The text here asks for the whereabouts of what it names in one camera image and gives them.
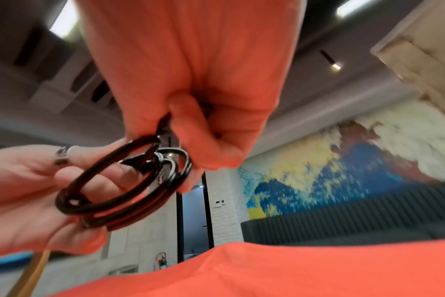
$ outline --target black door frame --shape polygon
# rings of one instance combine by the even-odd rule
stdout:
[[[206,186],[206,173],[201,177],[203,183],[204,211],[206,213],[206,229],[208,230],[208,245],[214,247],[213,223],[211,222],[211,205],[209,204],[208,187]],[[182,194],[177,192],[177,261],[183,262],[183,203]]]

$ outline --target hand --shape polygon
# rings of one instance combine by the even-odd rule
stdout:
[[[101,157],[123,145],[73,147],[71,166],[54,164],[59,147],[29,145],[0,150],[0,255],[18,251],[56,250],[91,253],[107,240],[105,228],[84,229],[78,218],[60,213],[55,198]],[[94,177],[82,193],[92,202],[113,198],[140,179],[134,169],[114,164]]]
[[[85,37],[128,138],[171,129],[194,170],[237,167],[278,104],[306,1],[79,0]],[[213,106],[208,118],[198,102]]]

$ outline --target blue paint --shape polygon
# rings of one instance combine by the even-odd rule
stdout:
[[[269,215],[268,210],[271,206],[276,207],[278,214],[287,214],[376,196],[419,184],[419,182],[408,181],[400,175],[391,173],[387,163],[382,160],[381,150],[369,143],[356,145],[348,155],[334,162],[338,162],[342,169],[332,170],[332,168],[338,168],[333,162],[325,165],[313,183],[310,193],[272,179],[256,185],[247,202],[247,207],[257,207],[255,195],[258,195],[260,206],[265,214]]]

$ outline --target ceiling light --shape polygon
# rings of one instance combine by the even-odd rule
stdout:
[[[341,66],[339,64],[335,63],[335,64],[332,65],[332,69],[335,70],[335,71],[340,71]]]
[[[76,6],[73,0],[67,0],[66,4],[56,18],[50,31],[61,38],[66,38],[79,20]]]
[[[373,0],[349,0],[336,10],[336,15],[344,18],[346,15],[356,11],[360,7],[372,1]]]

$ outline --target ceiling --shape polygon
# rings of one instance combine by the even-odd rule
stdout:
[[[35,109],[30,114],[36,123],[31,131],[33,139],[103,144],[122,135],[120,111],[81,39],[66,42],[48,31],[65,2],[0,0],[0,71],[5,77],[0,79],[0,96],[4,98],[2,112],[9,114],[0,120],[0,128],[26,133],[33,126],[20,112]],[[280,103],[267,127],[339,86],[382,68],[380,61],[369,53],[370,48],[421,0],[375,0],[367,9],[339,19],[335,11],[343,2],[308,1]],[[333,73],[320,50],[339,61],[341,71]],[[3,92],[2,86],[9,87]],[[13,88],[18,89],[15,100],[8,90]],[[14,104],[19,110],[17,114],[9,112],[9,106]],[[16,122],[19,117],[22,125]],[[39,128],[42,125],[53,125],[58,131],[46,133]]]

